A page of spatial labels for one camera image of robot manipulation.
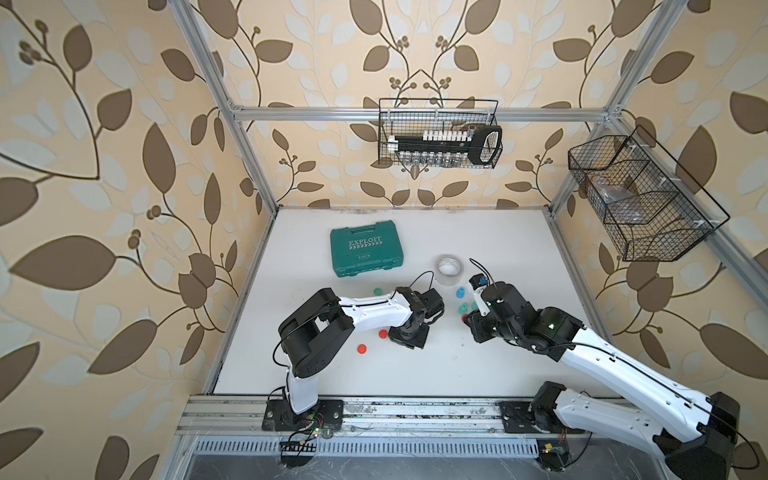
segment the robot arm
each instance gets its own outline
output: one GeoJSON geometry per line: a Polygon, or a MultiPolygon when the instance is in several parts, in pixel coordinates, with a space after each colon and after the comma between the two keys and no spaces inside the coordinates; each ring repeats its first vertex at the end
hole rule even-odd
{"type": "Polygon", "coordinates": [[[478,343],[500,337],[592,376],[636,409],[592,399],[546,382],[531,403],[540,430],[585,429],[663,459],[683,480],[724,480],[737,443],[739,404],[722,392],[688,389],[616,349],[568,313],[535,310],[504,282],[480,286],[488,313],[465,323],[478,343]]]}
{"type": "Polygon", "coordinates": [[[299,414],[317,403],[317,374],[331,363],[354,330],[389,327],[393,342],[410,349],[424,348],[429,334],[425,319],[439,317],[443,310],[435,289],[421,294],[401,286],[367,298],[337,296],[330,288],[319,290],[277,330],[279,345],[291,363],[287,385],[291,409],[299,414]]]}

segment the cable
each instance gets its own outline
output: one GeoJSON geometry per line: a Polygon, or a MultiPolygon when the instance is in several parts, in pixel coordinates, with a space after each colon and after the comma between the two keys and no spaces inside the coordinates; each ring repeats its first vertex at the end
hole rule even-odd
{"type": "Polygon", "coordinates": [[[576,456],[576,458],[574,458],[570,462],[568,462],[565,465],[563,465],[563,468],[570,467],[574,463],[578,462],[578,459],[580,459],[581,456],[584,454],[584,452],[587,451],[587,447],[589,446],[589,441],[590,440],[592,440],[592,432],[589,432],[589,436],[587,437],[587,443],[584,444],[584,448],[581,449],[581,452],[576,456]]]}
{"type": "Polygon", "coordinates": [[[669,391],[670,391],[670,392],[672,392],[674,395],[676,395],[676,396],[678,396],[678,397],[682,398],[682,399],[683,399],[683,400],[685,400],[686,402],[688,402],[688,403],[690,403],[691,405],[695,406],[696,408],[698,408],[698,409],[699,409],[699,410],[701,410],[702,412],[704,412],[704,413],[706,413],[706,414],[708,414],[708,415],[710,415],[710,416],[713,416],[713,417],[714,417],[715,419],[717,419],[717,420],[720,420],[720,422],[722,422],[722,423],[723,423],[723,425],[726,425],[728,428],[730,428],[731,430],[733,430],[733,431],[734,431],[734,432],[735,432],[735,433],[736,433],[736,434],[737,434],[739,437],[741,437],[741,439],[742,439],[743,441],[745,441],[745,442],[746,442],[746,444],[747,444],[747,445],[750,447],[750,449],[752,450],[752,453],[755,455],[755,465],[754,465],[754,466],[751,466],[751,467],[737,467],[737,466],[735,466],[735,465],[731,465],[730,467],[731,467],[731,468],[735,468],[736,470],[757,470],[757,469],[760,467],[760,456],[757,454],[757,450],[755,450],[755,447],[752,445],[752,442],[750,442],[749,440],[747,440],[747,439],[746,439],[746,437],[745,437],[744,435],[742,435],[742,433],[741,433],[741,432],[739,432],[739,431],[738,431],[736,428],[734,428],[733,426],[729,425],[729,424],[728,424],[728,422],[726,422],[725,420],[723,420],[723,419],[722,419],[722,418],[720,418],[719,416],[715,415],[714,413],[712,413],[712,412],[708,412],[706,409],[704,409],[704,407],[702,407],[702,406],[699,406],[699,405],[698,405],[698,404],[696,404],[696,403],[695,403],[695,402],[694,402],[692,399],[689,399],[689,398],[687,398],[687,397],[686,397],[685,395],[683,395],[682,393],[680,393],[680,392],[677,392],[676,390],[672,389],[671,387],[669,387],[669,386],[665,385],[665,384],[664,384],[663,382],[661,382],[660,380],[658,380],[658,379],[655,379],[653,376],[651,376],[651,375],[648,375],[646,372],[644,372],[643,370],[639,369],[639,368],[638,368],[638,367],[636,367],[635,365],[632,365],[632,364],[631,364],[631,363],[629,363],[627,360],[625,360],[625,359],[621,358],[620,356],[617,356],[615,353],[611,353],[611,352],[608,352],[607,350],[604,350],[604,349],[600,348],[599,346],[589,345],[588,343],[578,343],[578,342],[569,342],[569,343],[562,343],[562,344],[560,344],[560,345],[555,345],[555,346],[548,346],[547,348],[543,348],[543,349],[538,349],[538,350],[536,350],[536,353],[543,353],[543,352],[547,352],[548,350],[557,349],[557,348],[561,348],[561,347],[569,347],[569,346],[586,346],[586,347],[589,347],[589,348],[591,348],[591,349],[595,349],[595,350],[597,350],[597,351],[600,351],[600,352],[602,352],[602,353],[605,353],[606,355],[608,355],[608,356],[610,356],[610,357],[612,357],[612,358],[614,358],[614,359],[618,359],[618,360],[620,360],[621,362],[625,363],[626,365],[629,365],[629,366],[630,366],[630,367],[632,367],[633,369],[637,370],[638,372],[642,373],[643,375],[645,375],[645,376],[646,376],[646,377],[648,377],[649,379],[651,379],[651,380],[653,380],[654,382],[658,383],[659,385],[663,386],[665,389],[669,390],[669,391]]]}
{"type": "Polygon", "coordinates": [[[429,288],[427,289],[427,290],[431,290],[431,289],[432,289],[432,282],[434,282],[434,281],[435,281],[435,271],[434,271],[434,270],[427,270],[427,271],[425,271],[424,273],[422,273],[422,274],[420,274],[419,276],[417,276],[417,277],[416,277],[416,280],[413,280],[413,281],[411,282],[411,284],[410,284],[410,285],[408,285],[408,288],[411,288],[411,287],[413,286],[413,284],[414,284],[414,283],[418,282],[418,281],[419,281],[419,279],[420,279],[421,277],[425,276],[427,273],[431,273],[431,274],[432,274],[432,279],[429,281],[429,288]]]}

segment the wire basket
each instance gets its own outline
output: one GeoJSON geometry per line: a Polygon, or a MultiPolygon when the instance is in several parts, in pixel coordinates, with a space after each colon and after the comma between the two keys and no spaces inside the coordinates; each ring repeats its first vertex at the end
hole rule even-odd
{"type": "Polygon", "coordinates": [[[643,138],[652,136],[645,131],[641,137],[635,128],[629,136],[606,135],[573,147],[568,151],[568,169],[622,260],[672,262],[721,227],[730,215],[666,148],[657,144],[722,216],[715,220],[702,212],[693,194],[680,185],[681,180],[666,174],[652,160],[643,138]]]}
{"type": "Polygon", "coordinates": [[[382,98],[379,163],[493,168],[502,154],[497,106],[496,100],[382,98]]]}

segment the green toolbox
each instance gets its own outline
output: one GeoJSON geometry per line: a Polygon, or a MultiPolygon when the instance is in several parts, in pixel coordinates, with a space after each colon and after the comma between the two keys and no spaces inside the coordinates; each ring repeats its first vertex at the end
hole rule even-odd
{"type": "Polygon", "coordinates": [[[402,247],[395,224],[388,220],[356,228],[331,230],[331,257],[337,276],[402,265],[402,247]]]}

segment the vent grille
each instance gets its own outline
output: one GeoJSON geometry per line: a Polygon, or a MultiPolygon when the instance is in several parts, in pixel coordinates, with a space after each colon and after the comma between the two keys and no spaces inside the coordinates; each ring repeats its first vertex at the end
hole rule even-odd
{"type": "MultiPolygon", "coordinates": [[[[278,455],[280,437],[208,436],[197,441],[198,455],[278,455]]],[[[536,458],[535,439],[317,439],[316,455],[326,457],[536,458]]]]}

